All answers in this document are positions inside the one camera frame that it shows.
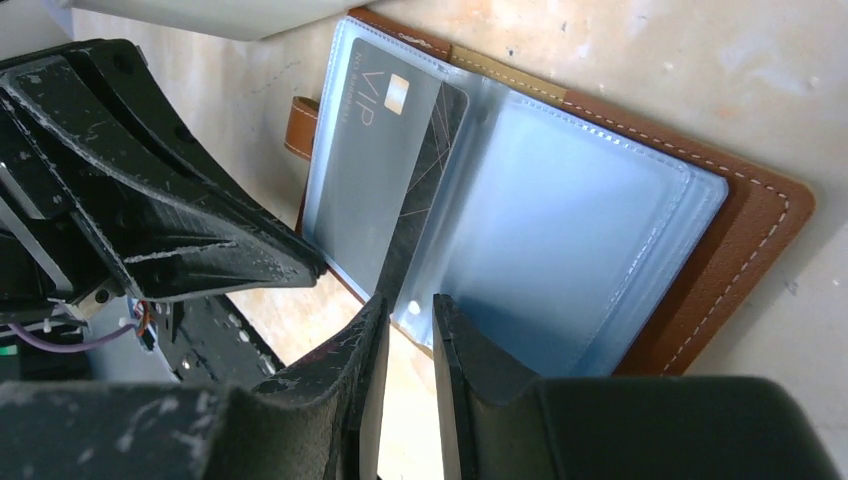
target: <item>table surface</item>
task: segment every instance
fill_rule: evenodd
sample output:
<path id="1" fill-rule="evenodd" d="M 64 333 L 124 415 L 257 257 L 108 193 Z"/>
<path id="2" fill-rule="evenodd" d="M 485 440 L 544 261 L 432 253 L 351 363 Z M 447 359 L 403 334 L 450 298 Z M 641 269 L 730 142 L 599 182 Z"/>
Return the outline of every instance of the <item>table surface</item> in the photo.
<path id="1" fill-rule="evenodd" d="M 803 179 L 816 216 L 689 373 L 768 377 L 804 407 L 848 474 L 848 31 L 844 0 L 396 0 L 375 10 L 566 87 L 603 96 Z M 78 38 L 139 44 L 195 136 L 293 224 L 307 165 L 284 135 L 318 98 L 334 17 L 239 43 L 75 12 Z M 285 362 L 359 308 L 330 276 L 232 295 Z M 441 477 L 432 362 L 391 333 L 380 473 Z"/>

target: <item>table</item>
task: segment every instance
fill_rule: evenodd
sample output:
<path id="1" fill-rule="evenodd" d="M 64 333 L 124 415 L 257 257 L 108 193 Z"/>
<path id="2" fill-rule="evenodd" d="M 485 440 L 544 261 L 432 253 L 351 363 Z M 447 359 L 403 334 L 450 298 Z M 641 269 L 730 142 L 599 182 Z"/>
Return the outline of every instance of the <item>table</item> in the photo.
<path id="1" fill-rule="evenodd" d="M 848 474 L 848 5 L 835 0 L 396 0 L 375 10 L 601 95 L 807 181 L 816 216 L 689 373 L 757 375 L 801 403 Z M 293 224 L 307 166 L 283 147 L 293 95 L 318 98 L 338 17 L 254 43 L 76 12 L 79 38 L 139 44 L 195 136 Z M 332 276 L 232 295 L 286 362 L 359 308 Z M 380 472 L 441 477 L 432 362 L 391 333 Z"/>

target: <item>tan leather strip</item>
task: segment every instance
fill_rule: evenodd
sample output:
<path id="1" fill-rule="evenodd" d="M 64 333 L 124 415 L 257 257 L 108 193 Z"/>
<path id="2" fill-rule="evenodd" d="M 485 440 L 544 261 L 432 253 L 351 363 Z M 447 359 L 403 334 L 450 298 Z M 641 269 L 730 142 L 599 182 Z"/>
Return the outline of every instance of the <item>tan leather strip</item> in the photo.
<path id="1" fill-rule="evenodd" d="M 446 62 L 450 58 L 451 44 L 444 40 L 401 25 L 365 8 L 355 8 L 348 12 L 348 15 L 439 60 Z"/>
<path id="2" fill-rule="evenodd" d="M 805 185 L 594 97 L 563 110 L 723 176 L 716 215 L 617 373 L 680 374 L 730 318 L 815 210 Z"/>
<path id="3" fill-rule="evenodd" d="M 292 99 L 289 125 L 286 127 L 286 148 L 305 160 L 312 159 L 312 141 L 318 126 L 318 102 L 306 97 Z"/>
<path id="4" fill-rule="evenodd" d="M 451 49 L 450 63 L 463 70 L 498 80 L 514 90 L 547 104 L 558 105 L 565 97 L 566 90 L 562 87 L 540 80 L 458 45 L 454 45 Z"/>

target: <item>wire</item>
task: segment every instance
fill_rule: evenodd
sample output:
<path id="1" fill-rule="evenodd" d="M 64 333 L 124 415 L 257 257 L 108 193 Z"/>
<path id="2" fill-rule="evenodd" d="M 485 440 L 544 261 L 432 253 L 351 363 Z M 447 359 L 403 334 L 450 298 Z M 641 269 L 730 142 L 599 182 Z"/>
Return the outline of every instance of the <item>wire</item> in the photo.
<path id="1" fill-rule="evenodd" d="M 78 352 L 87 352 L 91 349 L 100 347 L 105 345 L 106 343 L 120 337 L 121 335 L 129 332 L 135 326 L 132 324 L 124 325 L 123 327 L 115 330 L 114 332 L 106 335 L 104 337 L 100 337 L 97 340 L 93 340 L 87 343 L 77 343 L 74 345 L 59 345 L 58 343 L 51 343 L 46 340 L 42 340 L 21 326 L 20 323 L 10 323 L 8 324 L 10 330 L 15 332 L 21 340 L 27 342 L 35 348 L 45 350 L 53 353 L 78 353 Z"/>

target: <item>leather cover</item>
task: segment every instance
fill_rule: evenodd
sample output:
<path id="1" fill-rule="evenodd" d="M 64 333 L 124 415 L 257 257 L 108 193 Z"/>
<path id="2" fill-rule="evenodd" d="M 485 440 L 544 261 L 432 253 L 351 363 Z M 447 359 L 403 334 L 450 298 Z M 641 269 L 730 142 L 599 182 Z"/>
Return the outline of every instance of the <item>leather cover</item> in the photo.
<path id="1" fill-rule="evenodd" d="M 496 79 L 552 106 L 727 179 L 730 193 L 660 305 L 616 370 L 682 374 L 742 304 L 815 210 L 795 180 L 689 138 L 604 100 L 519 72 L 366 9 L 351 16 L 429 55 Z M 286 146 L 310 158 L 317 104 L 296 97 Z"/>

